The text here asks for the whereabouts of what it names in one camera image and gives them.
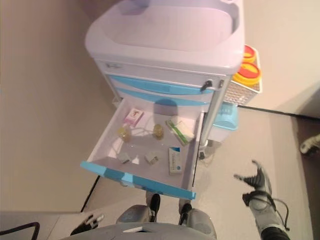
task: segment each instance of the blue drawer handle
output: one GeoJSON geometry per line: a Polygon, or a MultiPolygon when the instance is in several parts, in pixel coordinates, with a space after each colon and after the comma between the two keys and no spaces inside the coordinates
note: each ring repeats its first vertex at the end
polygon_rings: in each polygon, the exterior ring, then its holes
{"type": "Polygon", "coordinates": [[[116,89],[133,97],[167,106],[203,106],[209,104],[209,102],[206,101],[193,101],[188,99],[159,96],[139,91],[132,91],[121,87],[116,87],[116,89]]]}
{"type": "Polygon", "coordinates": [[[83,161],[81,167],[94,172],[105,178],[121,182],[125,185],[140,188],[150,192],[156,192],[163,195],[168,195],[175,198],[190,199],[196,198],[196,193],[179,188],[176,186],[167,185],[158,181],[150,180],[144,177],[136,176],[128,172],[122,172],[107,168],[105,166],[97,165],[92,162],[83,161]]]}
{"type": "Polygon", "coordinates": [[[172,94],[172,95],[200,95],[200,94],[210,94],[213,90],[200,91],[200,88],[181,86],[163,82],[141,80],[136,78],[122,77],[122,76],[110,76],[112,79],[131,86],[133,88],[150,91],[159,94],[172,94]]]}

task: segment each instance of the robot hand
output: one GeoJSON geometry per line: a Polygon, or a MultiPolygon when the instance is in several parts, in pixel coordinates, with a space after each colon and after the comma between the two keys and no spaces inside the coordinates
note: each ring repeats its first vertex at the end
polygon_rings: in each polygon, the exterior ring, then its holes
{"type": "Polygon", "coordinates": [[[262,240],[289,240],[286,230],[289,230],[282,218],[277,215],[277,209],[272,195],[269,177],[264,168],[256,161],[252,162],[257,167],[255,176],[244,177],[235,174],[234,177],[244,181],[254,188],[250,193],[244,193],[242,199],[250,207],[255,218],[256,226],[262,240]]]}

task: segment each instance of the wire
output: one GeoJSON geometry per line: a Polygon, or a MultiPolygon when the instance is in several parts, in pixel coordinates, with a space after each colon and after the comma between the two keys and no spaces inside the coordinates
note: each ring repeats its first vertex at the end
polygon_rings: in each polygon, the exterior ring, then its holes
{"type": "Polygon", "coordinates": [[[30,223],[25,224],[25,225],[17,226],[17,227],[8,229],[8,230],[0,231],[0,236],[6,235],[6,234],[11,234],[11,233],[14,233],[14,232],[17,232],[17,231],[21,231],[23,229],[32,228],[32,227],[34,227],[34,232],[33,232],[31,240],[37,240],[39,229],[40,229],[40,224],[37,221],[30,222],[30,223]]]}
{"type": "Polygon", "coordinates": [[[288,205],[284,202],[284,201],[282,201],[281,199],[279,199],[279,198],[274,198],[273,199],[274,201],[277,201],[277,202],[280,202],[280,203],[282,203],[284,206],[285,206],[285,208],[286,208],[286,215],[285,215],[285,220],[284,220],[284,227],[285,227],[285,229],[288,229],[288,231],[290,230],[290,228],[288,228],[287,227],[287,221],[288,221],[288,217],[289,217],[289,207],[288,207],[288,205]]]}
{"type": "Polygon", "coordinates": [[[278,202],[282,203],[285,206],[285,208],[286,208],[285,220],[283,219],[283,217],[280,214],[280,212],[276,208],[274,208],[274,206],[270,202],[268,202],[266,200],[263,200],[263,199],[260,199],[260,198],[257,198],[257,197],[252,197],[251,199],[258,200],[258,201],[264,202],[264,203],[269,204],[270,206],[272,206],[274,211],[279,215],[280,220],[281,220],[282,225],[284,226],[285,230],[290,231],[290,228],[287,227],[287,221],[288,221],[288,217],[289,217],[289,208],[288,208],[288,205],[284,201],[282,201],[282,200],[280,200],[278,198],[273,198],[274,201],[278,201],[278,202]]]}

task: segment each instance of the yellow container lid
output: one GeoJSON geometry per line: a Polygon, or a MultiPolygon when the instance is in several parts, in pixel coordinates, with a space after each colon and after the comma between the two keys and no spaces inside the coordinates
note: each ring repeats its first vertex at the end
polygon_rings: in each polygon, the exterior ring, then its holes
{"type": "Polygon", "coordinates": [[[233,75],[233,80],[248,87],[256,85],[260,78],[260,69],[250,62],[243,62],[239,71],[233,75]]]}
{"type": "Polygon", "coordinates": [[[248,46],[244,45],[244,56],[243,56],[243,62],[246,63],[253,63],[256,60],[256,52],[255,50],[248,46]]]}

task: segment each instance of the white sneaker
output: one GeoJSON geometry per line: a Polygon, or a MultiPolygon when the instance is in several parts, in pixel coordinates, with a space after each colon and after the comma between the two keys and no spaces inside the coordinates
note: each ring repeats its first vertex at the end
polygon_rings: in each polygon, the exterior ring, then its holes
{"type": "Polygon", "coordinates": [[[319,140],[320,140],[320,134],[308,138],[300,145],[300,152],[305,155],[310,155],[315,152],[318,152],[320,149],[319,140]]]}

